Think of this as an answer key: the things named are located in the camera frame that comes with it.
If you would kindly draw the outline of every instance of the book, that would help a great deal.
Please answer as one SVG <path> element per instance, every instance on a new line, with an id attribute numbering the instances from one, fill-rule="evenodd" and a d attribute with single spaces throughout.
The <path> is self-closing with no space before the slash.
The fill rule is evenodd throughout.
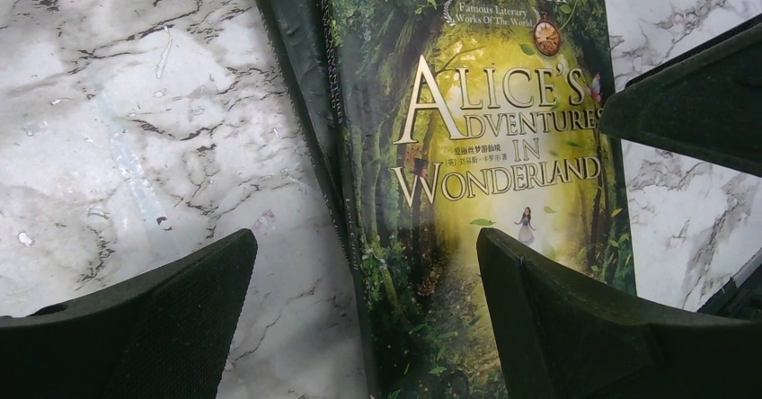
<path id="1" fill-rule="evenodd" d="M 507 397 L 483 227 L 635 293 L 604 0 L 321 2 L 371 397 Z"/>
<path id="2" fill-rule="evenodd" d="M 255 0 L 297 112 L 318 184 L 342 246 L 339 130 L 328 89 L 328 63 L 319 0 Z"/>

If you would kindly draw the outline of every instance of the clock face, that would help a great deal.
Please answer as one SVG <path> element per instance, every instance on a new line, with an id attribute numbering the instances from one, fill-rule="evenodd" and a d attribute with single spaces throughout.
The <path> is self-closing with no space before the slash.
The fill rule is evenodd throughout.
<path id="1" fill-rule="evenodd" d="M 540 53 L 546 56 L 553 56 L 561 48 L 561 33 L 554 24 L 547 20 L 541 20 L 533 32 L 535 37 L 535 46 Z"/>

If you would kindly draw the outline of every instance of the laurel wreath emblem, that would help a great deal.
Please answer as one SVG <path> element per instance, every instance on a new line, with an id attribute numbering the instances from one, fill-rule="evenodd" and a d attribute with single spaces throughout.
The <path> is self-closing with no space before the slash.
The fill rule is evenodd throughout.
<path id="1" fill-rule="evenodd" d="M 452 4 L 452 0 L 447 0 L 447 2 L 445 2 L 445 6 L 442 9 L 442 15 L 444 16 L 445 22 L 447 22 L 447 24 L 450 26 L 455 26 L 455 19 L 453 19 L 452 15 L 450 15 L 450 4 Z"/>

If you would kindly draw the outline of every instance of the fairy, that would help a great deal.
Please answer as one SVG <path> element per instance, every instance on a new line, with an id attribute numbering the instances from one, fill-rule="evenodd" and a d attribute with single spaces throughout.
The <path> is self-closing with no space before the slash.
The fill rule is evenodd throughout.
<path id="1" fill-rule="evenodd" d="M 521 215 L 521 220 L 514 222 L 514 224 L 521 224 L 521 229 L 518 231 L 518 241 L 527 246 L 531 245 L 535 241 L 535 234 L 532 232 L 536 231 L 532 227 L 532 209 L 529 207 L 525 208 L 524 214 Z"/>

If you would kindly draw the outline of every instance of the marble surface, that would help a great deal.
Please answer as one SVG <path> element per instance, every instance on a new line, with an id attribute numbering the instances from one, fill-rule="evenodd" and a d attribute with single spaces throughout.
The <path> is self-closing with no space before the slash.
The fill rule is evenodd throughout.
<path id="1" fill-rule="evenodd" d="M 617 85 L 762 0 L 607 0 Z M 366 397 L 350 273 L 253 0 L 0 0 L 0 315 L 238 228 L 222 399 Z M 698 308 L 762 248 L 759 179 L 625 143 L 639 293 Z"/>

